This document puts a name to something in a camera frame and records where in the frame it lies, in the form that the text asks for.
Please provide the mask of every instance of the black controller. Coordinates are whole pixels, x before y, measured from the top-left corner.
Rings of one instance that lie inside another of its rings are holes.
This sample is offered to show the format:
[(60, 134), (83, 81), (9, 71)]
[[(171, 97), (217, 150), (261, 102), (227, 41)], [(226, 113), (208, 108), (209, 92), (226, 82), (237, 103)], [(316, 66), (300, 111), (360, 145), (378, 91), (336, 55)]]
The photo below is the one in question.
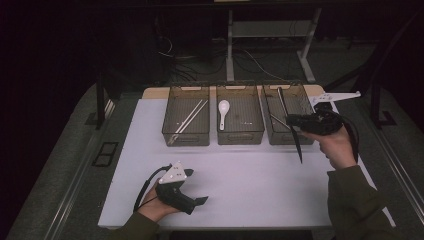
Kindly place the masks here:
[(322, 136), (335, 133), (343, 126), (342, 117), (332, 110), (331, 105), (319, 103), (314, 108), (315, 113), (310, 115), (288, 114), (287, 125)]

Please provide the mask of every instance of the plastic tray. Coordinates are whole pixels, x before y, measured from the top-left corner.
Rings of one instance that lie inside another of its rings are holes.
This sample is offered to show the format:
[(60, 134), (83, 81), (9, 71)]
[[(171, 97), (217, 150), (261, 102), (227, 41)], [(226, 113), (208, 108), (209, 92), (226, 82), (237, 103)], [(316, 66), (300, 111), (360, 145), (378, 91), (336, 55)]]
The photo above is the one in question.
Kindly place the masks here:
[[(216, 87), (217, 131), (219, 145), (260, 144), (265, 131), (258, 90), (254, 81), (225, 82)], [(218, 105), (230, 103), (224, 130), (219, 129)]]
[(209, 106), (207, 84), (181, 83), (171, 86), (162, 127), (166, 145), (169, 147), (208, 146)]
[[(283, 89), (284, 100), (289, 114), (311, 114), (313, 113), (313, 109), (302, 84), (291, 83), (288, 85), (285, 82), (278, 81), (263, 83), (261, 101), (269, 144), (294, 145), (295, 142), (290, 129), (281, 124), (275, 118), (271, 117), (272, 114), (282, 122), (285, 122), (286, 115), (283, 107), (281, 106), (277, 91), (279, 86)], [(303, 136), (298, 127), (294, 127), (294, 129), (299, 136), (300, 144), (311, 145), (314, 142), (313, 140)]]

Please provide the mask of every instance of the white table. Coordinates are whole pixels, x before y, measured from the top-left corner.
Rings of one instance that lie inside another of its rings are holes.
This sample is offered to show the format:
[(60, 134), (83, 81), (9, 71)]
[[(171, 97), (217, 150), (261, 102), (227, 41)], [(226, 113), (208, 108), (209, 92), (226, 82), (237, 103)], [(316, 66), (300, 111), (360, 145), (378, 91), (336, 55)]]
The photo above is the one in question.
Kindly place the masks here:
[[(309, 96), (322, 93), (317, 85), (305, 88)], [(326, 172), (332, 167), (317, 143), (302, 146), (303, 164), (295, 146), (271, 146), (266, 131), (260, 145), (218, 145), (216, 98), (211, 89), (210, 145), (167, 147), (161, 129), (168, 91), (148, 89), (139, 100), (98, 223), (100, 227), (113, 229), (125, 224), (145, 180), (156, 169), (177, 161), (195, 171), (181, 191), (191, 198), (209, 196), (209, 199), (191, 215), (167, 216), (160, 222), (162, 229), (331, 226), (327, 213)], [(359, 165), (374, 186), (361, 160)]]

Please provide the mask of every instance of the person's right hand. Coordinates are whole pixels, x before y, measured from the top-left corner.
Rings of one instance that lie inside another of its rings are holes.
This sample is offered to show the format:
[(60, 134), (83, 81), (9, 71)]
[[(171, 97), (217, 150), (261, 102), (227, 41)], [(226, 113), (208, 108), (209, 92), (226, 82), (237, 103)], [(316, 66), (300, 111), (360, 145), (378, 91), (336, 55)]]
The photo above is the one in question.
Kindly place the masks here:
[(338, 132), (326, 136), (308, 132), (303, 132), (303, 135), (319, 142), (321, 151), (336, 170), (356, 165), (349, 134), (344, 126)]

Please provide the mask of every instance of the black wall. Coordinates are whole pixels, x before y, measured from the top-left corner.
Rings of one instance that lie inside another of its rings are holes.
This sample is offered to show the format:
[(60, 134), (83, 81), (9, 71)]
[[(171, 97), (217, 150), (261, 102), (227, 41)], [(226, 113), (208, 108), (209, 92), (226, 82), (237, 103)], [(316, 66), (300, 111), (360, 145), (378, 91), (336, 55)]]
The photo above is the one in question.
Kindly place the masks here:
[(3, 1), (0, 8), (4, 239), (75, 105), (95, 78), (76, 5)]

